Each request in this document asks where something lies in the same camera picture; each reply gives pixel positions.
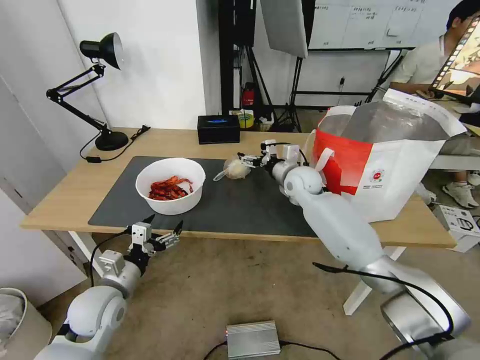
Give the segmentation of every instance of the white sneaker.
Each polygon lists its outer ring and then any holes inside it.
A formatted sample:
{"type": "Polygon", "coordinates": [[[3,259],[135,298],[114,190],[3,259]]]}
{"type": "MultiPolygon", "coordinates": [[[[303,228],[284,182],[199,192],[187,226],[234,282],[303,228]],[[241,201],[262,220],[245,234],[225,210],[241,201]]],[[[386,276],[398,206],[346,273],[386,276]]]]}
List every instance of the white sneaker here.
{"type": "Polygon", "coordinates": [[[479,206],[479,203],[475,201],[472,196],[473,187],[466,182],[451,182],[442,186],[441,190],[452,197],[453,200],[460,206],[473,209],[479,206]]]}
{"type": "Polygon", "coordinates": [[[473,186],[480,185],[480,171],[477,171],[477,170],[470,171],[470,173],[468,174],[467,181],[469,184],[473,186]]]}
{"type": "Polygon", "coordinates": [[[437,201],[437,195],[435,195],[434,192],[427,190],[427,188],[422,183],[418,184],[418,186],[415,189],[415,192],[418,195],[420,195],[423,202],[427,205],[430,205],[431,203],[437,201]]]}

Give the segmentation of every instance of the tissue box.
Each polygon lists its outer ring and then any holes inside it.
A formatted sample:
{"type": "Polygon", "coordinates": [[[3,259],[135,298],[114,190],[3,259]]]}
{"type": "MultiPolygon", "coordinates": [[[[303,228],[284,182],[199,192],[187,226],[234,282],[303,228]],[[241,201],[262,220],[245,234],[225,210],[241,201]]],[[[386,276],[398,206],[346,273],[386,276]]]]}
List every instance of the tissue box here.
{"type": "Polygon", "coordinates": [[[456,240],[457,246],[450,250],[465,253],[480,242],[480,229],[470,211],[439,205],[433,214],[456,240]]]}
{"type": "Polygon", "coordinates": [[[199,116],[197,132],[199,144],[239,143],[239,118],[234,115],[199,116]]]}

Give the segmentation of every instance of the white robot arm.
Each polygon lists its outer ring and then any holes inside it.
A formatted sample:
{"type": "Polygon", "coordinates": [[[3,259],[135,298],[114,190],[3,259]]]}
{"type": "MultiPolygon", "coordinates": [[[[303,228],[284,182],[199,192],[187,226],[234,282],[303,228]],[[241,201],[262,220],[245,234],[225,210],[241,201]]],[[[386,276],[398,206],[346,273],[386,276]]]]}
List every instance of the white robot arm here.
{"type": "MultiPolygon", "coordinates": [[[[315,169],[299,166],[298,145],[267,140],[260,148],[261,156],[239,153],[240,160],[249,167],[262,167],[270,173],[290,202],[303,209],[306,222],[336,259],[352,269],[351,272],[364,274],[360,276],[362,281],[372,289],[393,295],[382,305],[381,311],[403,343],[412,343],[447,331],[451,331],[451,336],[448,336],[450,340],[470,325],[467,313],[440,285],[426,273],[401,265],[385,255],[375,230],[350,203],[338,194],[324,191],[322,176],[315,169]],[[277,156],[277,145],[284,145],[284,158],[277,156]],[[394,278],[400,283],[372,275],[394,278]],[[425,292],[436,298],[443,309],[425,292]]],[[[466,360],[480,357],[480,348],[476,344],[462,340],[459,346],[459,340],[438,340],[414,348],[430,359],[466,360]],[[453,348],[462,348],[462,353],[452,351],[453,348]],[[474,357],[467,357],[468,352],[474,357]]]]}
{"type": "Polygon", "coordinates": [[[102,359],[114,331],[127,312],[126,299],[132,296],[149,259],[180,240],[182,221],[172,233],[153,235],[151,225],[137,222],[131,227],[128,255],[106,250],[100,257],[105,274],[100,284],[77,296],[52,343],[35,360],[102,359]]]}

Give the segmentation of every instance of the lamp base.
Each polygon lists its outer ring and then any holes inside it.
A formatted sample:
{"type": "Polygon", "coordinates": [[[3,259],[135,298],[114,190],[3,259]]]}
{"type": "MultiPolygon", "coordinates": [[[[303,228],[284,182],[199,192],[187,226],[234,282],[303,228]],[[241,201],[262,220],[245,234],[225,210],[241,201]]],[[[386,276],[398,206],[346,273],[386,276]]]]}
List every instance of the lamp base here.
{"type": "Polygon", "coordinates": [[[101,151],[113,151],[123,148],[129,143],[129,137],[120,131],[102,131],[96,138],[95,146],[101,151]]]}

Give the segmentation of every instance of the plastic bag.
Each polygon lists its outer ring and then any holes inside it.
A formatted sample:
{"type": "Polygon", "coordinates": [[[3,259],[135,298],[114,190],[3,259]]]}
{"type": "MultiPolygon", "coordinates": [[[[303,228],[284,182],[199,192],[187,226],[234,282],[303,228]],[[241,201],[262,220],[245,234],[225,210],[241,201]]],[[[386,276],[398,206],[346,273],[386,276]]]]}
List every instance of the plastic bag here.
{"type": "Polygon", "coordinates": [[[383,101],[330,108],[315,132],[311,163],[365,220],[392,220],[445,141],[465,131],[441,106],[389,89],[383,101]]]}
{"type": "Polygon", "coordinates": [[[238,157],[232,157],[230,160],[225,160],[223,170],[213,178],[213,181],[218,181],[225,176],[233,180],[245,179],[250,171],[251,169],[244,165],[238,157]]]}
{"type": "Polygon", "coordinates": [[[5,345],[24,315],[22,298],[0,294],[0,358],[6,353],[5,345]]]}

